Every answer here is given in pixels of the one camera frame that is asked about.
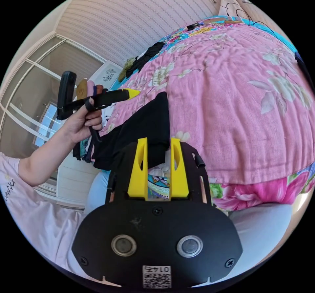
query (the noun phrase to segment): sticker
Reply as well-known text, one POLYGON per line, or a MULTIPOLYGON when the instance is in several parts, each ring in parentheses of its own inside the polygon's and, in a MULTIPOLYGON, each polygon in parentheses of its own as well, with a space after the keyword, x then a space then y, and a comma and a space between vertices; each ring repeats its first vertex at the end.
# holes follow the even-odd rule
POLYGON ((142 278, 144 289, 170 289, 171 266, 142 266, 142 278))

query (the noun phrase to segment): hand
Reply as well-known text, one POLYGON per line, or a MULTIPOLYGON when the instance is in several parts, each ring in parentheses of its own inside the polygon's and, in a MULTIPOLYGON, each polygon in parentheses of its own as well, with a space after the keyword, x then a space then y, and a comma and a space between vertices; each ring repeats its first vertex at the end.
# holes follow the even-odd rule
MULTIPOLYGON (((90 98, 90 103, 93 105, 94 100, 90 98)), ((78 143, 91 136, 89 127, 92 126, 95 130, 102 130, 101 110, 89 113, 85 105, 83 105, 76 113, 71 115, 63 128, 69 139, 73 143, 78 143)))

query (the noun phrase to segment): yellow tip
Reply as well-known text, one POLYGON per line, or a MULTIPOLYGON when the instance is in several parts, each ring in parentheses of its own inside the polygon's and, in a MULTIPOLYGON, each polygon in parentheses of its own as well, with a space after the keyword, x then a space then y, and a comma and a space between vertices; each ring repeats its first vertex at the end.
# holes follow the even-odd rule
POLYGON ((124 89, 129 92, 129 99, 134 98, 140 94, 140 91, 133 90, 133 89, 124 89))

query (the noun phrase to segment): pink t-shirt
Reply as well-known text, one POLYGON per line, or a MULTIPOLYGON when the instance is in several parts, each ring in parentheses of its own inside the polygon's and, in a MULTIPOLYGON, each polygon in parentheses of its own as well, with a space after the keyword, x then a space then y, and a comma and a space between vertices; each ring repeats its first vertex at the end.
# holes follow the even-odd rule
MULTIPOLYGON (((83 278, 99 282, 82 270, 71 250, 84 213, 45 201, 19 177, 19 161, 0 152, 1 193, 15 223, 30 244, 50 261, 83 278)), ((272 203, 230 213, 243 254, 232 271, 217 282, 235 277, 264 259, 283 237, 291 213, 291 205, 272 203)), ((101 283, 119 286, 105 280, 101 283)))
POLYGON ((76 261, 71 245, 84 218, 83 212, 45 201, 18 175, 19 159, 0 152, 1 193, 26 239, 43 256, 83 278, 89 277, 76 261))

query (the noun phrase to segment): light blue pants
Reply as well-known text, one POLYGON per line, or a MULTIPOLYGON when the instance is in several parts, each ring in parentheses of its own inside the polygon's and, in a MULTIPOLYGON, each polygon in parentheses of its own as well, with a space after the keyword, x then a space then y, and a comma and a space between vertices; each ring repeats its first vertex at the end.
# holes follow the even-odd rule
POLYGON ((89 214, 105 204, 108 178, 111 171, 102 171, 96 175, 86 201, 84 214, 89 214))

